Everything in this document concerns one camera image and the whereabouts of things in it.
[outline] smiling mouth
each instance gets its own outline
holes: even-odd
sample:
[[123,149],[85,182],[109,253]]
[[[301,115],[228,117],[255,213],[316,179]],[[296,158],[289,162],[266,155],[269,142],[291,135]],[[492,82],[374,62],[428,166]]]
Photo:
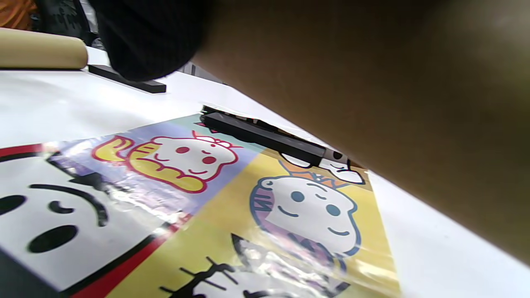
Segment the smiling mouth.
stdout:
[[332,229],[332,228],[330,228],[330,227],[328,228],[328,230],[329,230],[331,233],[333,233],[333,234],[335,234],[335,235],[339,235],[339,236],[348,236],[348,235],[350,234],[350,232],[348,232],[348,231],[337,232],[337,231],[335,231],[334,229]]
[[339,169],[339,170],[342,170],[342,169],[344,169],[344,167],[343,167],[343,166],[340,166],[340,167],[339,167],[339,166],[334,166],[334,165],[332,165],[332,164],[330,164],[330,166],[334,167],[335,169]]
[[280,210],[283,214],[287,215],[287,216],[290,216],[290,217],[299,217],[298,214],[296,213],[289,213],[287,211],[285,211],[281,206],[278,206],[278,210]]
[[201,174],[205,174],[205,173],[208,173],[208,171],[202,171],[202,172],[193,172],[192,170],[188,170],[188,172],[192,173],[192,174],[195,174],[195,175],[201,175]]
[[158,161],[169,161],[169,160],[163,160],[163,159],[158,158],[158,153],[155,153],[154,158],[155,158],[156,160],[158,160]]

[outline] black bar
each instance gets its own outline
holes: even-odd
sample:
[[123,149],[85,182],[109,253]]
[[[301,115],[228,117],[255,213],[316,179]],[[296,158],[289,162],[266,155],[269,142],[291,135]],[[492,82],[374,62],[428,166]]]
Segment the black bar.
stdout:
[[280,153],[318,166],[324,156],[325,147],[307,143],[286,135],[276,134],[255,124],[239,120],[222,113],[201,116],[202,123],[220,133],[233,136],[248,143],[256,143]]
[[89,65],[89,73],[93,73],[98,76],[106,77],[110,80],[116,81],[118,83],[131,86],[140,90],[144,90],[149,93],[165,93],[166,85],[159,83],[157,81],[145,81],[145,82],[133,82],[124,79],[119,75],[112,67],[107,65]]

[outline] black eye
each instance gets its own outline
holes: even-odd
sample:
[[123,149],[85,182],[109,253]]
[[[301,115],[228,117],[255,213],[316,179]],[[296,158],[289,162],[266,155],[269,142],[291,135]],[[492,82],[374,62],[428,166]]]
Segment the black eye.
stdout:
[[77,235],[75,225],[62,225],[46,231],[33,240],[28,245],[28,250],[33,253],[42,253],[54,250],[70,242]]
[[336,159],[336,160],[341,159],[342,158],[342,153],[334,151],[333,152],[333,158]]
[[7,196],[0,199],[0,215],[13,211],[26,202],[26,197],[20,195]]

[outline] cartoon ear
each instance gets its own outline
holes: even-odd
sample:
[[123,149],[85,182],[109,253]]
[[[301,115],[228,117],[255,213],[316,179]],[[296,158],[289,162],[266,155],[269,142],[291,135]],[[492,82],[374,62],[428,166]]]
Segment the cartoon ear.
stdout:
[[300,168],[304,168],[304,169],[309,169],[311,167],[311,164],[306,162],[306,161],[303,161],[303,160],[299,160],[295,157],[292,157],[292,156],[289,156],[287,154],[284,154],[284,153],[280,153],[280,155],[288,162],[290,162],[291,164],[293,165],[296,165],[296,166],[299,166]]
[[151,142],[157,144],[157,145],[164,145],[166,144],[169,140],[172,140],[172,138],[168,138],[168,137],[154,137],[151,139]]
[[263,259],[269,252],[257,244],[232,234],[232,244],[241,263],[247,268],[255,270],[263,264]]
[[300,176],[299,174],[301,173],[310,173],[309,171],[307,171],[306,169],[304,168],[300,168],[299,166],[297,165],[294,165],[290,162],[283,162],[281,160],[278,160],[278,162],[281,164],[281,166],[287,171],[289,172],[289,175],[291,176]]
[[232,147],[232,145],[229,143],[229,142],[225,142],[225,141],[221,141],[219,143],[217,143],[218,145],[221,145],[223,147],[226,147],[226,148],[230,148]]
[[354,184],[365,184],[365,181],[361,174],[357,171],[352,170],[338,170],[332,172],[335,177],[342,181],[346,181]]

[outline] paper roll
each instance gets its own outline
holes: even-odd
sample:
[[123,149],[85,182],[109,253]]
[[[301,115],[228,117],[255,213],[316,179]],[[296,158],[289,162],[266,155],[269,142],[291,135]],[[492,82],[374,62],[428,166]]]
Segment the paper roll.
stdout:
[[0,28],[0,68],[81,69],[88,59],[81,39]]

